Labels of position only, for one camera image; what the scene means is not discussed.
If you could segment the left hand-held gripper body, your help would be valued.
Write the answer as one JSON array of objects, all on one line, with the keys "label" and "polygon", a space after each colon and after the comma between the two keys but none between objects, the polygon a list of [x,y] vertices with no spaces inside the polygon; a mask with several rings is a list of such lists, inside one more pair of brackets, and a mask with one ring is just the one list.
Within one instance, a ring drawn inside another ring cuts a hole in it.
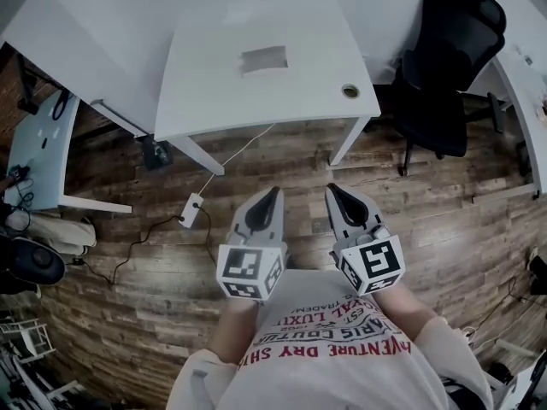
[{"label": "left hand-held gripper body", "polygon": [[232,226],[219,247],[216,279],[226,296],[264,302],[286,269],[284,229],[279,223],[252,231],[243,223]]}]

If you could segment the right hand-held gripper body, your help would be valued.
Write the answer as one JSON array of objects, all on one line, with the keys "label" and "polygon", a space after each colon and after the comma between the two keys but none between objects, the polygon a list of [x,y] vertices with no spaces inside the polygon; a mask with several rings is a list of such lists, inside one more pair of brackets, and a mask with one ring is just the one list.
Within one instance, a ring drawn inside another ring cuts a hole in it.
[{"label": "right hand-held gripper body", "polygon": [[359,296],[393,286],[406,272],[399,237],[385,224],[337,241],[332,253],[337,269]]}]

